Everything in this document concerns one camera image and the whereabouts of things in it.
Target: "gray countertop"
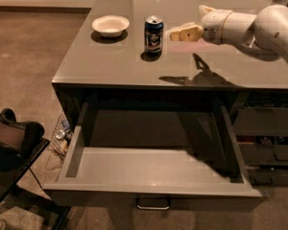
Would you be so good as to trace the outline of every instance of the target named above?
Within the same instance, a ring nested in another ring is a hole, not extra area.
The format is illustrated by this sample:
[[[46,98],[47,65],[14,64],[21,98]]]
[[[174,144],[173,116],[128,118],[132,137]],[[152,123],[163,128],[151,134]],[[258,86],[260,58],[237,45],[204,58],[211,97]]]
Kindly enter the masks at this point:
[[[144,22],[163,18],[164,31],[186,22],[199,23],[201,4],[236,12],[258,13],[272,0],[97,0],[70,47],[53,84],[106,88],[272,89],[288,90],[288,65],[265,62],[227,45],[173,42],[165,34],[155,61],[142,57]],[[130,26],[117,40],[101,38],[91,28],[102,15],[122,15]]]

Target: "cabinet drawer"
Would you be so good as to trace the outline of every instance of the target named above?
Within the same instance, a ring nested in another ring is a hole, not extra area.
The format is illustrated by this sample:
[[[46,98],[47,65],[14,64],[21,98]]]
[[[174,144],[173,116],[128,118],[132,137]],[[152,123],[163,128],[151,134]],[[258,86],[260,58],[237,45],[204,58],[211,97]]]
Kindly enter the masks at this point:
[[[58,205],[226,209],[264,197],[248,178],[223,107],[97,110],[85,103],[60,176],[43,188]]]
[[[236,135],[241,136],[287,136],[288,108],[243,108],[233,124]]]

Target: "soda can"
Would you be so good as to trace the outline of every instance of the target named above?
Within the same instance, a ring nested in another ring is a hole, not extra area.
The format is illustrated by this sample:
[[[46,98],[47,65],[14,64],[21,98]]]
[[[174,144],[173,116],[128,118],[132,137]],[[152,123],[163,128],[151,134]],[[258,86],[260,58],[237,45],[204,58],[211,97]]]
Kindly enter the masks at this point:
[[[145,21],[145,53],[161,55],[163,41],[163,21],[161,18],[152,15]]]

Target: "drawer handle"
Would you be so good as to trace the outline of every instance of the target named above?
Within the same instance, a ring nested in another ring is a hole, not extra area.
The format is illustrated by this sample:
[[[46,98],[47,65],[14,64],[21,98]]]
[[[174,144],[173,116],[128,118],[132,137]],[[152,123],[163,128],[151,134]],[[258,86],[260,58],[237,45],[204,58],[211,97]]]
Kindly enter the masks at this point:
[[[288,162],[288,152],[275,152],[277,161]]]
[[[253,179],[253,182],[256,184],[256,185],[273,185],[273,180],[272,178],[270,177],[255,177]]]
[[[167,199],[167,205],[164,206],[164,207],[159,207],[159,206],[141,206],[140,205],[140,199],[139,198],[136,199],[136,207],[139,210],[167,211],[167,210],[170,209],[170,206],[171,206],[171,201],[170,201],[169,198]]]

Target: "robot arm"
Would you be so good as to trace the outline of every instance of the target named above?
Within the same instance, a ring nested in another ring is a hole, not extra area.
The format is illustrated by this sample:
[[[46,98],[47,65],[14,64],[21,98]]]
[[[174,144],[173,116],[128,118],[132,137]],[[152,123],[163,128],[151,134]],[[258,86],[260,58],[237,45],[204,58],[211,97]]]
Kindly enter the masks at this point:
[[[253,58],[271,61],[283,57],[288,62],[287,7],[272,5],[258,15],[206,8],[200,6],[200,30],[182,28],[179,31],[180,37],[171,39],[192,41],[192,38],[198,40],[202,37],[209,43],[232,45]]]

